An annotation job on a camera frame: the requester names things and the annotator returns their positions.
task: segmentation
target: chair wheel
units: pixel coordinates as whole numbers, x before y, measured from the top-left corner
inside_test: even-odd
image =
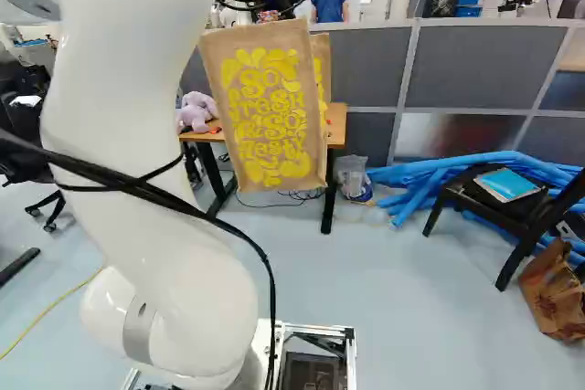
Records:
[[[45,224],[43,226],[43,230],[45,230],[47,233],[53,233],[55,230],[57,230],[57,225],[55,223]]]
[[[38,209],[25,209],[25,212],[27,212],[29,215],[31,215],[34,218],[37,218],[37,217],[43,215],[42,212]]]

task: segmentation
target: pink stuffed animal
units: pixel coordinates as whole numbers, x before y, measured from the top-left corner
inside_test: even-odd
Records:
[[[219,117],[218,106],[213,98],[198,91],[187,93],[181,106],[177,117],[179,131],[191,126],[193,132],[208,132],[209,126],[206,122]]]

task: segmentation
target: blue notebook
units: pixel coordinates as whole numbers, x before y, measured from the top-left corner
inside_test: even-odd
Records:
[[[473,180],[502,203],[517,200],[542,189],[507,168],[479,175]]]

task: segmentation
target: office cubicle partition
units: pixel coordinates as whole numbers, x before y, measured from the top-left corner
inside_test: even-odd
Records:
[[[585,73],[558,72],[579,20],[327,24],[347,153],[369,166],[504,149],[585,164]],[[210,93],[197,50],[183,91]]]

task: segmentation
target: brown paper bag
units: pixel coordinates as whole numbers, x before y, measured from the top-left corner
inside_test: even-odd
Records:
[[[585,338],[585,290],[567,263],[569,243],[557,238],[520,276],[520,288],[540,331],[564,342]]]
[[[212,32],[201,37],[199,49],[240,190],[326,185],[325,138],[306,21]]]
[[[319,114],[321,116],[321,129],[324,137],[323,155],[327,156],[327,103],[331,102],[331,46],[329,34],[317,34],[311,36],[311,50],[313,51],[314,79],[319,93]],[[319,170],[322,175],[327,172],[327,163],[322,163]]]
[[[331,44],[329,34],[311,36],[311,50],[314,58],[314,75],[319,98],[325,104],[331,102]]]

